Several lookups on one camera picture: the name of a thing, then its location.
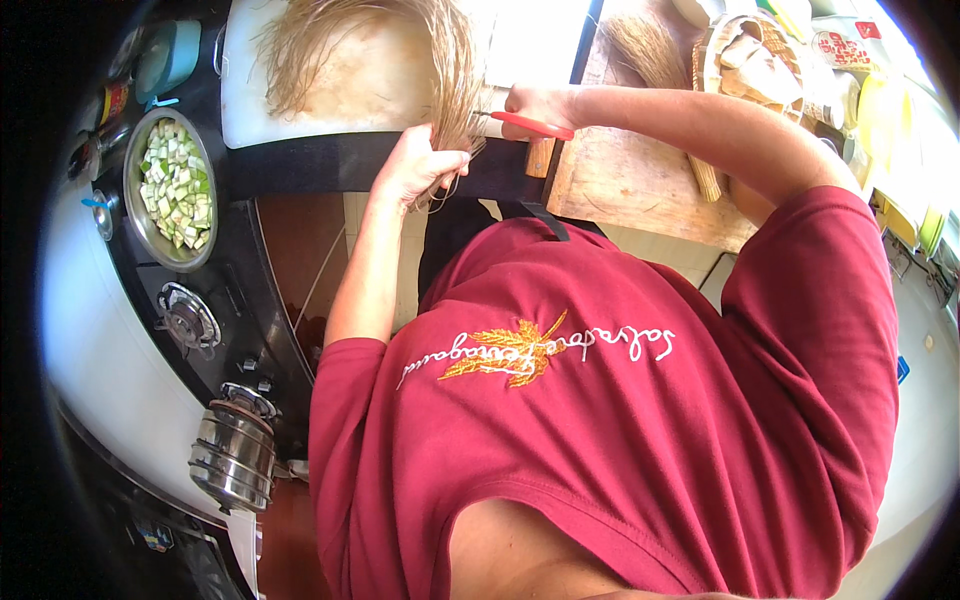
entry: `red t-shirt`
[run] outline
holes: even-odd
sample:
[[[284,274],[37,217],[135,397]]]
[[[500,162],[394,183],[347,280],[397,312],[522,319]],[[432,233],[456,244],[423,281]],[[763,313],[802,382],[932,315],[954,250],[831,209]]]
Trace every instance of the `red t-shirt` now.
[[[500,497],[638,589],[830,596],[876,528],[898,411],[867,206],[821,187],[778,209],[722,317],[569,230],[490,227],[389,345],[324,351],[310,487],[334,594],[447,600],[454,519]]]

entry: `stove burner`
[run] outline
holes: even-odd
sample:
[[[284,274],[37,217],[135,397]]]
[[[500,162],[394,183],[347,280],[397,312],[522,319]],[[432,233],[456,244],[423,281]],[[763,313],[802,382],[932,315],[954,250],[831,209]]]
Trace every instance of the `stove burner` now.
[[[279,414],[270,400],[245,385],[225,381],[220,386],[220,394],[228,402],[249,410],[262,419],[272,419]]]
[[[194,348],[204,360],[213,358],[213,347],[220,344],[220,326],[199,295],[168,281],[156,297],[156,304],[162,317],[162,324],[156,328],[170,332],[183,346],[184,357]]]

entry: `red scissors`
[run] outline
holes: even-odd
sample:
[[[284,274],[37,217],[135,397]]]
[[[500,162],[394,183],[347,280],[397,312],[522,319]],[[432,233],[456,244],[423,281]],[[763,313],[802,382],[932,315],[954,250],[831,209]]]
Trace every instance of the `red scissors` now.
[[[561,139],[564,142],[568,142],[573,139],[573,130],[569,130],[566,127],[560,127],[559,125],[551,125],[549,123],[544,123],[542,121],[537,121],[536,119],[529,119],[527,117],[522,117],[515,112],[480,112],[480,114],[485,114],[490,116],[491,119],[496,119],[497,121],[503,121],[505,123],[513,123],[518,127],[522,127],[525,130],[530,130],[531,132],[537,132],[546,137],[556,137]]]

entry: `woven basket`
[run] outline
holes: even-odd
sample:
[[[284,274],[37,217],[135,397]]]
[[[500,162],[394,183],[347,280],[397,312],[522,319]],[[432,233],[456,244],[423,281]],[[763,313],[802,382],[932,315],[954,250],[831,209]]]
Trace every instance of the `woven basket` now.
[[[772,55],[780,57],[797,78],[800,87],[804,87],[803,71],[797,60],[797,53],[778,23],[763,14],[723,14],[717,17],[693,47],[694,89],[714,94],[724,93],[720,88],[720,55],[741,32],[756,37]],[[779,112],[794,123],[800,123],[804,118],[803,97],[791,105],[768,105],[768,108]]]

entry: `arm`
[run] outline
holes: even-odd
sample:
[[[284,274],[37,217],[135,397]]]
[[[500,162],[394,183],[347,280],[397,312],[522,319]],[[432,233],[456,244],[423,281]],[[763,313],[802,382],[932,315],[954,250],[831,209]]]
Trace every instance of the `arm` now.
[[[454,174],[468,172],[468,153],[430,148],[432,131],[429,124],[405,131],[373,182],[353,254],[330,309],[324,348],[346,338],[384,343],[390,339],[403,217],[437,177],[446,173],[442,187],[447,188]]]
[[[515,86],[506,109],[573,129],[615,127],[654,137],[755,190],[771,205],[767,214],[818,185],[859,191],[847,165],[811,133],[768,108],[729,96],[614,85]],[[519,139],[530,132],[505,123],[503,134]],[[746,207],[745,213],[758,211],[762,206]]]

